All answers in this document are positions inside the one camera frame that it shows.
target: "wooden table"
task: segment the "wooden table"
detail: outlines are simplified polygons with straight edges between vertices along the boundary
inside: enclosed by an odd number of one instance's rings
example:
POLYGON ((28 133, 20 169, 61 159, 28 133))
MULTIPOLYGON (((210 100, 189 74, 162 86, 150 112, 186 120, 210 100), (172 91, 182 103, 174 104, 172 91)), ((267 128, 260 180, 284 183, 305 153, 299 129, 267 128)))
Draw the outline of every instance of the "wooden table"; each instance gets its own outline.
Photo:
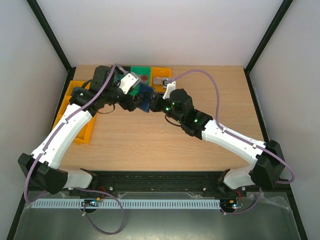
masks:
MULTIPOLYGON (((74 80, 92 79, 97 65, 80 65, 74 80)), ((257 115, 241 66, 166 66, 176 77, 191 69, 209 72, 220 92, 219 120, 227 127, 262 140, 257 115)), ((192 97, 195 108, 215 116, 216 94, 210 79, 192 73, 176 83, 192 97)), ((101 112, 107 112, 106 106, 101 112)), ((170 125, 162 112, 133 112, 119 105, 113 113, 96 117, 89 144, 72 143, 61 167, 101 171, 223 171, 247 163, 211 142, 188 136, 170 125)))

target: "gray floor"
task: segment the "gray floor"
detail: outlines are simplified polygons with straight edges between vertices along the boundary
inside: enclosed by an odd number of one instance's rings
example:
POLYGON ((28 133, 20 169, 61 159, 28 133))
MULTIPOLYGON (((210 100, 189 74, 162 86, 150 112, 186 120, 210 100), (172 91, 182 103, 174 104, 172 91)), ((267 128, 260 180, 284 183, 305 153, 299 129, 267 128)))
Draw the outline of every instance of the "gray floor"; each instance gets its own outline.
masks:
MULTIPOLYGON (((219 210, 128 209, 127 223, 117 235, 95 231, 79 209, 24 210, 15 240, 296 240, 299 233, 284 193, 265 194, 250 212, 224 216, 219 210)), ((137 194, 126 198, 139 198, 137 194)), ((249 206, 253 200, 245 198, 249 206)), ((105 231, 121 223, 117 209, 98 209, 91 219, 105 231)))

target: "red object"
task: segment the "red object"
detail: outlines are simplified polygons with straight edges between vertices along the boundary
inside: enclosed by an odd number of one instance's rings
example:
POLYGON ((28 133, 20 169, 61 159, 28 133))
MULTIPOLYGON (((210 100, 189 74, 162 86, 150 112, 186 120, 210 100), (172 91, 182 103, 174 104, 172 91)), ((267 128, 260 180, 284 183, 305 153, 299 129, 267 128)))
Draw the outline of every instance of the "red object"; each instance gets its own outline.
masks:
POLYGON ((238 195, 239 195, 239 198, 241 199, 241 202, 243 203, 243 205, 245 205, 245 202, 244 202, 244 199, 242 198, 242 195, 239 191, 235 191, 238 195))
MULTIPOLYGON (((98 190, 102 190, 102 192, 107 192, 106 191, 106 189, 103 187, 103 186, 100 186, 99 188, 98 188, 98 190)), ((102 200, 104 200, 105 199, 105 195, 104 194, 102 194, 102 200)))
POLYGON ((140 79, 141 79, 141 82, 143 82, 144 84, 146 84, 148 82, 148 76, 147 75, 141 75, 140 79))

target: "black pole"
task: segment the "black pole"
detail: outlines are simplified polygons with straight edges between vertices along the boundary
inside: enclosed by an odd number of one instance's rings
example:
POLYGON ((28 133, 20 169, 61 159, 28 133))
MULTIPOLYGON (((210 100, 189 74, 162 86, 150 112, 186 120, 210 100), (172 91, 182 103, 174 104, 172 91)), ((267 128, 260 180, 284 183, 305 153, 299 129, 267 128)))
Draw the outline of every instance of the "black pole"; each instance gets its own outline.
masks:
POLYGON ((283 0, 281 6, 279 7, 278 11, 276 12, 272 22, 270 23, 268 29, 266 30, 263 38, 261 39, 258 47, 256 48, 253 56, 251 57, 248 65, 245 68, 245 74, 249 75, 252 69, 254 68, 256 62, 258 61, 260 55, 264 51, 265 47, 267 46, 269 40, 271 39, 272 35, 276 31, 279 23, 281 22, 282 18, 286 14, 287 10, 289 9, 290 5, 294 0, 283 0))
POLYGON ((262 136, 263 136, 263 140, 267 143, 267 142, 269 142, 268 132, 267 132, 267 128, 266 128, 266 124, 265 124, 262 112, 260 110, 260 106, 259 106, 258 98, 257 98, 256 93, 255 93, 254 86, 252 84, 252 81, 250 79, 250 75, 249 74, 246 74, 245 78, 246 78, 246 81, 248 83, 249 91, 250 91, 250 94, 251 94, 254 110, 255 110, 256 116, 258 118, 258 122, 259 122, 259 126, 260 126, 261 133, 262 133, 262 136))
POLYGON ((37 3, 37 0, 26 0, 26 1, 28 2, 30 8, 32 9, 35 17, 38 19, 42 29, 44 30, 46 36, 48 37, 50 43, 52 44, 56 54, 58 54, 66 71, 67 72, 71 71, 72 67, 71 67, 64 51, 62 50, 54 32, 52 31, 44 13, 42 12, 39 4, 37 3))
POLYGON ((62 93, 60 95, 60 99, 59 99, 59 102, 58 102, 58 107, 56 108, 56 111, 55 111, 55 114, 54 114, 54 118, 53 118, 53 122, 52 122, 52 125, 51 125, 51 129, 53 128, 53 126, 55 124, 56 117, 58 115, 58 112, 59 112, 59 109, 61 107, 61 104, 62 104, 62 102, 64 100, 64 97, 65 97, 66 91, 68 89, 69 83, 70 83, 71 80, 74 79, 75 72, 76 72, 76 67, 72 67, 71 70, 68 71, 68 74, 66 76, 66 79, 65 79, 65 82, 64 82, 64 86, 63 86, 63 89, 62 89, 62 93))
POLYGON ((25 203, 26 203, 26 201, 24 198, 24 194, 22 194, 19 205, 18 205, 17 210, 15 212, 8 236, 6 237, 7 240, 14 240, 14 238, 15 238, 17 228, 19 225, 19 221, 20 221, 21 215, 24 211, 25 203))

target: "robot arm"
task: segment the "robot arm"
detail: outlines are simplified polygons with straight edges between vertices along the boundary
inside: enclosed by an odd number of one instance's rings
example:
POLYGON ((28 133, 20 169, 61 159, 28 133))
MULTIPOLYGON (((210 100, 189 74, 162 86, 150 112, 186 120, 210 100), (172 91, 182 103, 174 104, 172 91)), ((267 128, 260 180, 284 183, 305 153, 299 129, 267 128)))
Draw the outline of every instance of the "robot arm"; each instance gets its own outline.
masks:
MULTIPOLYGON (((23 153, 18 160, 22 171, 27 176, 35 159, 40 157, 31 175, 31 181, 51 194, 56 194, 66 188, 90 187, 95 189, 97 187, 95 186, 97 176, 94 173, 85 169, 67 170, 58 169, 58 167, 78 132, 99 109, 103 108, 105 104, 118 103, 124 110, 133 111, 141 103, 146 102, 146 96, 141 96, 141 94, 131 96, 129 94, 133 87, 140 82, 138 76, 129 73, 121 79, 118 85, 114 85, 112 81, 108 82, 102 94, 92 104, 68 119, 70 114, 85 106, 102 88, 109 72, 109 67, 97 67, 89 90, 77 89, 72 94, 70 104, 63 117, 49 136, 31 155, 23 153)), ((277 142, 271 140, 265 143, 254 140, 226 126, 222 126, 221 130, 212 116, 194 108, 192 98, 184 89, 176 89, 175 82, 165 85, 165 93, 152 92, 152 97, 147 100, 152 112, 164 112, 168 117, 178 121, 188 135, 218 144, 248 162, 248 166, 224 171, 217 183, 221 192, 228 194, 228 191, 249 185, 257 185, 264 190, 273 189, 284 166, 262 151, 261 148, 267 148, 283 159, 280 145, 277 142), (250 141, 253 146, 226 134, 226 131, 250 141)))
POLYGON ((267 149, 284 159, 281 147, 276 141, 270 140, 266 143, 244 136, 224 125, 218 126, 212 116, 194 108, 192 98, 184 89, 176 89, 175 82, 166 86, 165 94, 153 94, 150 110, 164 112, 168 117, 179 122, 181 128, 188 135, 218 144, 248 162, 245 167, 224 171, 218 182, 218 188, 221 192, 227 193, 230 189, 235 190, 250 185, 257 185, 263 190, 274 188, 284 165, 265 153, 263 149, 267 149), (238 138, 227 134, 227 132, 238 136, 238 138))
POLYGON ((70 104, 61 120, 48 137, 31 155, 23 153, 18 159, 23 173, 27 176, 32 164, 39 158, 30 180, 51 194, 56 194, 66 188, 87 188, 90 184, 93 184, 93 188, 95 187, 95 175, 90 171, 85 169, 58 169, 62 157, 79 131, 105 104, 118 103, 124 110, 133 111, 142 101, 140 97, 128 94, 140 82, 137 75, 129 73, 121 79, 118 85, 114 85, 112 81, 108 82, 102 94, 92 104, 68 119, 72 113, 87 104, 101 89, 109 72, 110 68, 107 66, 97 67, 90 89, 77 89, 72 94, 70 104))

